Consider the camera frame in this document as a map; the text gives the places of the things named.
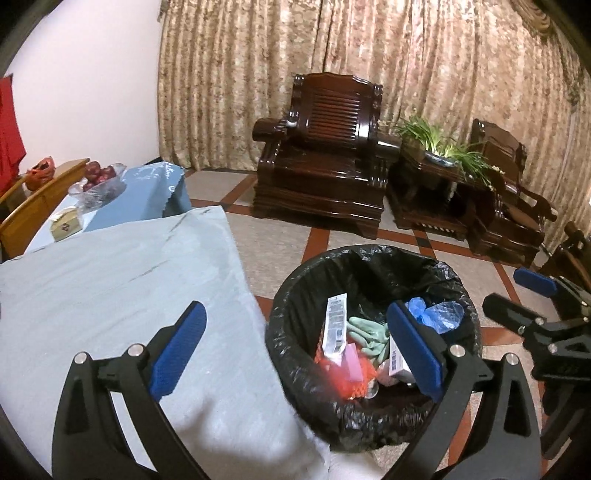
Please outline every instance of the dark wooden armchair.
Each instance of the dark wooden armchair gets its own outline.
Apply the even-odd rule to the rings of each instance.
[[[253,214],[282,210],[344,219],[375,239],[388,167],[400,142],[378,134],[382,86],[333,73],[296,75],[285,118],[259,119]]]
[[[574,222],[566,223],[564,233],[568,238],[556,247],[540,273],[549,277],[563,276],[591,292],[591,243]]]
[[[475,220],[468,233],[470,249],[480,255],[494,249],[529,267],[544,240],[544,222],[556,220],[548,200],[521,184],[527,152],[509,132],[475,119],[470,143],[500,171],[489,170],[494,192],[474,192]]]

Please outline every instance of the white wall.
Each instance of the white wall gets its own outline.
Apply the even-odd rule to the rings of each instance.
[[[33,30],[13,73],[27,156],[137,166],[158,157],[160,0],[64,0]]]

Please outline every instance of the beige patterned curtain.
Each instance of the beige patterned curtain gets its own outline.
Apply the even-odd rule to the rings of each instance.
[[[511,131],[528,148],[525,185],[559,212],[553,247],[568,220],[591,229],[591,79],[529,2],[170,0],[161,155],[253,170],[252,126],[284,112],[295,73],[355,74],[383,84],[384,121],[418,113],[460,140],[475,117]]]

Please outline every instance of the wooden armchair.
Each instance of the wooden armchair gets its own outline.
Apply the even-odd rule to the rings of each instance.
[[[378,133],[382,86],[333,73],[296,75],[289,113],[261,118],[265,142],[255,187],[256,217],[281,210],[349,220],[375,239],[389,166],[400,141]]]
[[[564,226],[567,239],[540,268],[548,277],[564,277],[591,292],[591,243],[574,222]]]
[[[474,192],[475,221],[468,233],[470,249],[479,255],[495,249],[529,267],[544,240],[544,222],[556,220],[549,202],[521,184],[527,152],[509,132],[478,119],[470,142],[486,161],[494,192]]]
[[[31,240],[68,193],[68,188],[84,176],[86,163],[75,160],[56,169],[56,175],[34,191],[0,224],[3,259],[22,255]]]

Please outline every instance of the light blue cloth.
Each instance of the light blue cloth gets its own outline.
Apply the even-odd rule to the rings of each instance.
[[[130,168],[121,179],[127,185],[125,191],[96,212],[85,232],[179,215],[192,208],[184,170],[177,165],[162,161]]]

